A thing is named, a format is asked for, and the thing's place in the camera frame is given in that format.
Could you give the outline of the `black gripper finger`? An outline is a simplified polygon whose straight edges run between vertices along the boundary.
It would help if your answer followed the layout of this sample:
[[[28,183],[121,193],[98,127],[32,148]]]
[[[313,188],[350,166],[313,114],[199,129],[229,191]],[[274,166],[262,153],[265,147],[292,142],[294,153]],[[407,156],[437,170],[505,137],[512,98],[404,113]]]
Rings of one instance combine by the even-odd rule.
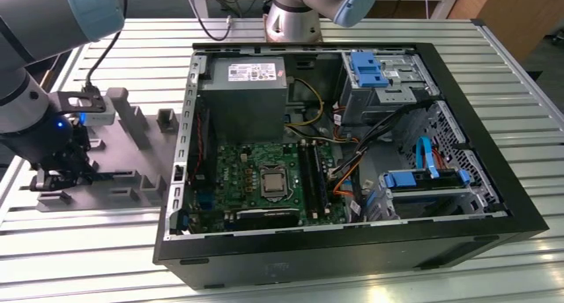
[[[75,187],[84,173],[82,171],[63,171],[62,174],[51,174],[48,170],[38,169],[38,173],[30,183],[31,191],[59,191]]]

